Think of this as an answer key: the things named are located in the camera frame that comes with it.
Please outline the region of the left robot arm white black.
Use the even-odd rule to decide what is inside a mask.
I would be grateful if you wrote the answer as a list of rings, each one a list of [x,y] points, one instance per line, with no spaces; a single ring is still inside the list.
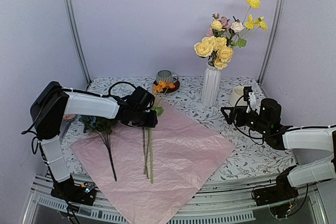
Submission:
[[[111,89],[107,94],[97,94],[64,88],[59,82],[52,81],[30,107],[32,124],[21,134],[33,134],[38,140],[44,162],[59,183],[57,190],[67,200],[77,197],[78,188],[69,181],[71,175],[61,149],[63,121],[70,121],[75,116],[95,118],[88,127],[106,133],[110,132],[112,122],[129,127],[154,128],[158,122],[153,110],[154,95],[141,86],[132,84],[131,87],[133,92],[121,98],[113,95]]]

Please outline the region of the yellow poppy flower stem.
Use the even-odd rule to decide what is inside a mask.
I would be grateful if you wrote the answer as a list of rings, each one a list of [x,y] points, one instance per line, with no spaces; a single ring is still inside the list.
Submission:
[[[267,23],[264,21],[264,16],[253,18],[253,15],[251,14],[252,9],[258,9],[261,5],[260,0],[246,0],[246,3],[248,4],[248,11],[246,12],[246,15],[242,21],[244,25],[244,30],[239,33],[240,38],[235,39],[235,44],[231,46],[232,48],[238,47],[243,48],[247,44],[247,38],[250,37],[253,33],[255,33],[258,30],[267,31],[268,26]]]

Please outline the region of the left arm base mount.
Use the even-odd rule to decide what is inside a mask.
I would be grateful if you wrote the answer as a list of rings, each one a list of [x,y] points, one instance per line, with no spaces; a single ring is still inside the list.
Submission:
[[[76,185],[72,178],[63,182],[54,182],[51,190],[51,196],[55,198],[87,206],[93,206],[96,194],[95,188],[87,190],[86,186]]]

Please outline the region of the purple pink wrapping paper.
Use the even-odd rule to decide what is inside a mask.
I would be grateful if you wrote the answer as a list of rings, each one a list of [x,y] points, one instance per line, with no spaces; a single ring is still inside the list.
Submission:
[[[85,171],[129,223],[167,223],[234,150],[233,144],[168,104],[153,129],[153,174],[143,173],[143,133],[118,124],[112,152],[88,136],[71,145]]]

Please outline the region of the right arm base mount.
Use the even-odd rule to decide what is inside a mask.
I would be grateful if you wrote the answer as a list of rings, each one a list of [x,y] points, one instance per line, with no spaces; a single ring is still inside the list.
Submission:
[[[287,218],[293,209],[293,205],[297,200],[299,193],[296,188],[287,186],[264,186],[257,185],[251,191],[251,197],[257,206],[266,206],[278,204],[287,201],[286,204],[274,205],[269,208],[271,214],[277,218]]]

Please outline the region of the pink rose flower stem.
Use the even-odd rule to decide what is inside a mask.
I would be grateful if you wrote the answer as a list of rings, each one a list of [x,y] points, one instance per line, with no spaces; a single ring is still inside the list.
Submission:
[[[212,18],[213,21],[206,32],[207,37],[224,37],[227,33],[229,33],[230,19],[227,19],[225,16],[221,16],[218,12],[214,13]]]

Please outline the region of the cream yellow rose stem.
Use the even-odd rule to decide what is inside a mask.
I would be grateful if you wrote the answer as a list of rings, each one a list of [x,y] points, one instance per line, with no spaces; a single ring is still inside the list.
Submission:
[[[234,51],[226,45],[225,37],[207,37],[194,45],[194,51],[200,58],[208,58],[208,63],[223,70],[231,62]]]

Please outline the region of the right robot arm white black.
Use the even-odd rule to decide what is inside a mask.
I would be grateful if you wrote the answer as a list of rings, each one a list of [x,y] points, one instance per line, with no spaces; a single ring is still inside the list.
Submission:
[[[228,124],[236,129],[242,126],[259,133],[260,139],[279,151],[310,150],[329,152],[325,158],[305,165],[288,168],[278,175],[277,185],[271,190],[276,201],[284,200],[292,188],[335,178],[335,126],[282,125],[281,105],[274,99],[262,99],[260,110],[250,106],[222,107],[221,112]]]

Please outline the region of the orange flower stem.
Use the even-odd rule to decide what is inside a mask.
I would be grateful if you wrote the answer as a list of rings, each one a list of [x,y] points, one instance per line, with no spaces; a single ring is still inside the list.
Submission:
[[[155,94],[155,99],[154,99],[154,105],[152,107],[152,110],[156,113],[157,116],[160,116],[163,114],[163,108],[161,106],[159,106],[162,98],[164,97],[164,95],[166,94]],[[148,129],[149,130],[149,161],[150,161],[150,182],[151,184],[154,183],[154,164],[153,164],[153,137],[152,137],[152,129]]]

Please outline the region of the dusty pink rose stem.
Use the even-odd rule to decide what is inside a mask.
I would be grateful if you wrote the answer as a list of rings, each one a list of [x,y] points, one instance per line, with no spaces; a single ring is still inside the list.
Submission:
[[[148,170],[148,156],[149,156],[149,130],[148,128],[142,129],[143,136],[143,154],[144,154],[144,169],[143,173],[147,179],[149,179],[149,170]]]

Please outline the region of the blue hydrangea flower stem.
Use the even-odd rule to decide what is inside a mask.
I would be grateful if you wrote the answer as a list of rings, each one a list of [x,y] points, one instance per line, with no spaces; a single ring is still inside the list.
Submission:
[[[107,119],[99,116],[92,115],[80,115],[79,121],[84,125],[83,132],[86,134],[97,133],[98,136],[103,141],[103,144],[107,148],[111,169],[113,172],[114,180],[117,181],[117,175],[114,168],[112,151],[111,151],[111,134],[113,132],[114,126],[117,124],[116,119]]]

